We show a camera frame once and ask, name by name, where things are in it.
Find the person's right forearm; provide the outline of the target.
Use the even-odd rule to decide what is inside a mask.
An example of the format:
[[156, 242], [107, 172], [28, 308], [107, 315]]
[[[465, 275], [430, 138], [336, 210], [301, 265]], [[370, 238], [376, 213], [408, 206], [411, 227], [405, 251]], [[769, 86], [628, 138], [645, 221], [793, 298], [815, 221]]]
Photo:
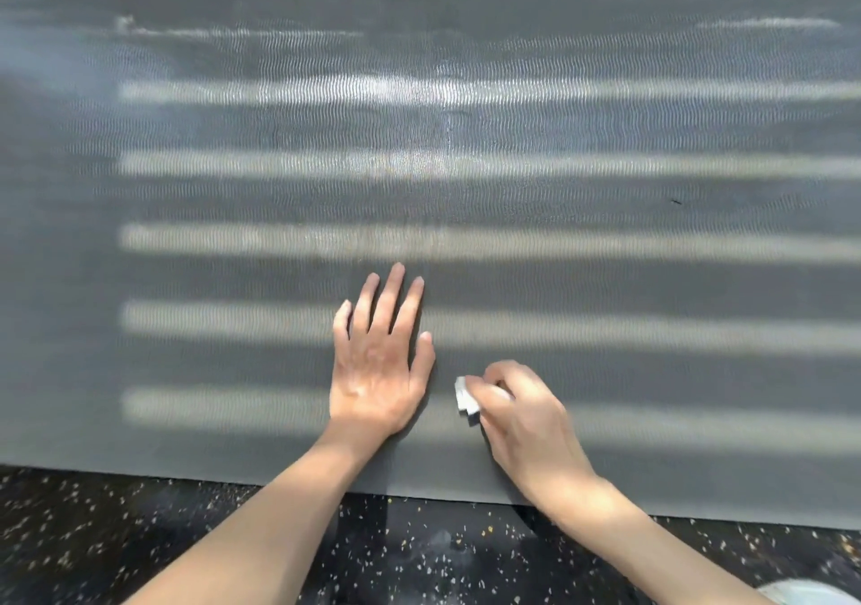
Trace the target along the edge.
[[525, 493], [566, 535], [657, 605], [773, 605], [670, 534], [604, 479], [564, 471], [530, 482]]

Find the person's left forearm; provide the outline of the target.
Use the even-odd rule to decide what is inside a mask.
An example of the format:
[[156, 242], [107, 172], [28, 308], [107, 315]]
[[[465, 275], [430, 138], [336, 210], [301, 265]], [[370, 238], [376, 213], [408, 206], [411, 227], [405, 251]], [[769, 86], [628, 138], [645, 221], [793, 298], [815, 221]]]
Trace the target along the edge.
[[296, 605], [344, 494], [395, 431], [338, 417], [295, 463], [123, 605]]

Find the person's white clothing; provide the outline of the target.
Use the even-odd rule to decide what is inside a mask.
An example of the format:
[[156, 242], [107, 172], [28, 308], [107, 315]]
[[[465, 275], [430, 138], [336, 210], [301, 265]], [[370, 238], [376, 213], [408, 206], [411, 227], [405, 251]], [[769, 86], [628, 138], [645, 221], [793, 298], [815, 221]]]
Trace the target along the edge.
[[757, 588], [776, 605], [858, 605], [854, 596], [821, 581], [790, 578]]

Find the person's right hand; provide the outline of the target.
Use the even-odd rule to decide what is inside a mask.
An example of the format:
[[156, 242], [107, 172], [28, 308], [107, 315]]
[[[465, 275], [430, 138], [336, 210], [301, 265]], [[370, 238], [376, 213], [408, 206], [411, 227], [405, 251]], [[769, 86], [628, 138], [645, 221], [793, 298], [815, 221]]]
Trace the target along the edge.
[[593, 502], [601, 494], [602, 481], [580, 446], [565, 407], [537, 377], [539, 398], [524, 413], [509, 423], [481, 415], [479, 421], [497, 464], [530, 502], [549, 514], [564, 509], [563, 502]]

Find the person's left hand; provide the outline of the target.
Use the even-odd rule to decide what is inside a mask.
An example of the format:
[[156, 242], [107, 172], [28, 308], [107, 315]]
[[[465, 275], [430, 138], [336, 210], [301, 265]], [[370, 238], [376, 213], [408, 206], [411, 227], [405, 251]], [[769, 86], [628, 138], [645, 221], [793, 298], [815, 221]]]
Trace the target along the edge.
[[410, 389], [425, 281], [415, 278], [405, 297], [399, 297], [390, 333], [375, 335], [370, 324], [387, 282], [381, 281], [371, 273], [351, 303], [350, 351], [348, 356], [334, 355], [326, 426], [328, 437], [358, 438], [376, 447], [412, 420], [425, 396]]

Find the grey textured exercise mat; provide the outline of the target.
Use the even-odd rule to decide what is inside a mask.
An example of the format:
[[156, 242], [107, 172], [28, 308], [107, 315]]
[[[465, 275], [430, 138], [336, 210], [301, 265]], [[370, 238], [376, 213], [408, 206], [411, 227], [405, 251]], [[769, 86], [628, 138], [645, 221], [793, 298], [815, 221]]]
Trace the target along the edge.
[[650, 513], [861, 529], [861, 0], [0, 0], [0, 464], [272, 480], [395, 262], [356, 491], [521, 501], [511, 359]]

